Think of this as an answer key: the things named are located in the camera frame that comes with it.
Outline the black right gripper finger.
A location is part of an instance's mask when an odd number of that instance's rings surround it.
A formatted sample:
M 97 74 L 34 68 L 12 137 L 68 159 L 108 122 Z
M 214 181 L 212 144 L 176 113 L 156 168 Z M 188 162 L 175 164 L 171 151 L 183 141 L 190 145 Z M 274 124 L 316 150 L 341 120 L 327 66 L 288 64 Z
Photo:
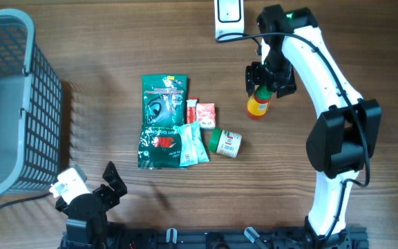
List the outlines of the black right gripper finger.
M 245 88 L 248 96 L 252 96 L 255 91 L 255 82 L 254 82 L 254 74 L 253 67 L 247 66 L 245 69 Z
M 276 92 L 277 98 L 285 97 L 286 95 L 291 95 L 296 92 L 296 84 L 284 84 L 280 86 Z

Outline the orange sauce bottle green cap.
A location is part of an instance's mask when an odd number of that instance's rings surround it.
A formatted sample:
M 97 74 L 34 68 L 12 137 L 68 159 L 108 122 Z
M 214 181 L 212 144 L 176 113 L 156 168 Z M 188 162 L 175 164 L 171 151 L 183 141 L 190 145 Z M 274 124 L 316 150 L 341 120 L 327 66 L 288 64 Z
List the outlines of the orange sauce bottle green cap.
M 268 111 L 272 92 L 265 85 L 259 86 L 249 97 L 247 115 L 253 120 L 260 120 Z

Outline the small red white packet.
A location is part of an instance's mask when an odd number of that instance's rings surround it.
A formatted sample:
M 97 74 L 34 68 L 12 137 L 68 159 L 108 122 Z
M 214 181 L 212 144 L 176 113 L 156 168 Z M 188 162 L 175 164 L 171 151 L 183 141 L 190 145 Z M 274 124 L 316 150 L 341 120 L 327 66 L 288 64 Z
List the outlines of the small red white packet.
M 216 127 L 216 110 L 214 103 L 198 103 L 196 105 L 196 119 L 202 129 Z

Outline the red stick packet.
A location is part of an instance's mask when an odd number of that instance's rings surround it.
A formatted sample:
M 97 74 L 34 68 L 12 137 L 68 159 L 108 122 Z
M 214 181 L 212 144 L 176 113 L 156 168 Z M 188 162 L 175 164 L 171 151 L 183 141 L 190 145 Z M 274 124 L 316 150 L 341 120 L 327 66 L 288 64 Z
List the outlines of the red stick packet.
M 196 117 L 196 106 L 198 103 L 197 97 L 192 97 L 187 100 L 187 124 L 194 123 Z

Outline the green lid white jar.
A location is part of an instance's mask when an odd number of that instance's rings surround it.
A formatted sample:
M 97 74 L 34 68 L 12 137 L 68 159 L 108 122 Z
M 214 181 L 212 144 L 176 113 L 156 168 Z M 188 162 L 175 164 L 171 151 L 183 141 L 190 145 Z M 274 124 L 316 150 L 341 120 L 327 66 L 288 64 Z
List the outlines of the green lid white jar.
M 242 142 L 240 134 L 214 128 L 209 141 L 208 150 L 228 157 L 236 158 Z

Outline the pale teal packet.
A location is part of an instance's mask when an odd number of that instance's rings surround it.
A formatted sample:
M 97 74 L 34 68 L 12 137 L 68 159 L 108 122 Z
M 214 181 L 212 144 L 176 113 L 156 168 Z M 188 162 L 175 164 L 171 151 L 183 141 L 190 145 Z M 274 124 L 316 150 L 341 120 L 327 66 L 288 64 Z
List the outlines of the pale teal packet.
M 181 138 L 181 167 L 209 162 L 208 154 L 202 142 L 200 123 L 198 121 L 182 126 L 174 126 L 173 129 Z

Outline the green 3M product pouch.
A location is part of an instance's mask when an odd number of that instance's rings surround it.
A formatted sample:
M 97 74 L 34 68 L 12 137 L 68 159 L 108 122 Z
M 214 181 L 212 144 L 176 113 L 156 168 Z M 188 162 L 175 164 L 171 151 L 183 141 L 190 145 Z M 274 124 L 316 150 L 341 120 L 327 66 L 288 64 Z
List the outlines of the green 3M product pouch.
M 187 75 L 142 76 L 140 169 L 179 168 L 181 138 L 173 129 L 185 124 Z

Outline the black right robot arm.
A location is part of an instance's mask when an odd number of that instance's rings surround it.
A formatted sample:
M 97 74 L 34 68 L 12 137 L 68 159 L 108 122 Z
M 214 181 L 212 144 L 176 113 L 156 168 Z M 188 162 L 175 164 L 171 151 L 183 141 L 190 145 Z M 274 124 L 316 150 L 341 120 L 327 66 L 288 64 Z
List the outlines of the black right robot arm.
M 273 95 L 293 94 L 300 78 L 316 111 L 305 144 L 316 170 L 312 208 L 303 227 L 276 229 L 272 247 L 367 248 L 366 229 L 346 225 L 345 211 L 359 173 L 370 174 L 381 107 L 365 100 L 343 76 L 308 8 L 268 6 L 256 23 L 261 61 L 246 68 L 249 97 L 266 105 Z

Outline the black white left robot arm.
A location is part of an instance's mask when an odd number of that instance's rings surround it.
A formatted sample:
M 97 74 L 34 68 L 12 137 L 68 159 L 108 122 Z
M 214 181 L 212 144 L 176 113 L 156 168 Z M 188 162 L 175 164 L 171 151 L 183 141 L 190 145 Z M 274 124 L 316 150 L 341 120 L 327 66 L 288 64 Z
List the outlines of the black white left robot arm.
M 85 173 L 73 166 L 51 185 L 49 192 L 57 199 L 55 209 L 67 216 L 60 248 L 108 248 L 106 213 L 120 203 L 127 187 L 112 162 L 107 163 L 102 178 L 107 184 L 90 191 Z

